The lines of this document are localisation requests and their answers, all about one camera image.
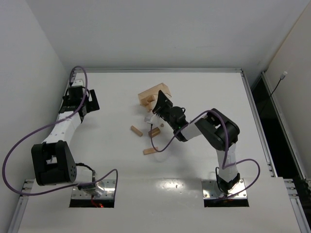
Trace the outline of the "dark striped wood block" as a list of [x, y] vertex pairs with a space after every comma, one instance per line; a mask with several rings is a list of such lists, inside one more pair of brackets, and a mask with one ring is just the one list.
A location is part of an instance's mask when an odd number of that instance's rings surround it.
[[154, 129], [150, 130], [148, 132], [148, 135], [149, 135], [150, 138], [153, 138], [153, 137], [159, 135], [160, 133], [161, 133], [160, 129], [158, 127], [156, 127]]

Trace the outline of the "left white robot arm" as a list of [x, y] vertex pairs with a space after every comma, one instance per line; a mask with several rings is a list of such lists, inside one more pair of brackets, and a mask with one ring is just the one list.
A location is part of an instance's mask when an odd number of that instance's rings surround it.
[[90, 183], [92, 172], [78, 168], [69, 149], [70, 141], [86, 114], [100, 109], [95, 90], [87, 91], [81, 109], [74, 113], [83, 98], [85, 88], [72, 86], [66, 90], [58, 120], [49, 136], [31, 149], [35, 178], [39, 186], [64, 183]]

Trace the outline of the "clear amber plastic box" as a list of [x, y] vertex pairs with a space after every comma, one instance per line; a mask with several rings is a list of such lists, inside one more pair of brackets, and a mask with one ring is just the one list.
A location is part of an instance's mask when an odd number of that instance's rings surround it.
[[138, 94], [140, 106], [146, 108], [148, 112], [153, 110], [157, 102], [159, 90], [161, 90], [167, 98], [170, 99], [172, 97], [169, 87], [164, 83], [160, 83]]

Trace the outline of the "light wood block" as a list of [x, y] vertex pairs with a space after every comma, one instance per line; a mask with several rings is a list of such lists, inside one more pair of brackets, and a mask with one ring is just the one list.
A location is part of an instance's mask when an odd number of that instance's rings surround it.
[[139, 137], [143, 136], [143, 133], [133, 125], [130, 127], [130, 130]]

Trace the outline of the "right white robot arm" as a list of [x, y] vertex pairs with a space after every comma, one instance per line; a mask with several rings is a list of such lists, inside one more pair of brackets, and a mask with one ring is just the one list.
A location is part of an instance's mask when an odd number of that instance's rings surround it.
[[161, 90], [158, 92], [152, 113], [168, 123], [173, 130], [173, 138], [178, 141], [187, 142], [195, 137], [204, 136], [217, 153], [219, 168], [216, 182], [218, 188], [221, 192], [228, 194], [240, 179], [235, 155], [240, 134], [238, 125], [215, 108], [187, 122], [185, 110], [173, 106]]

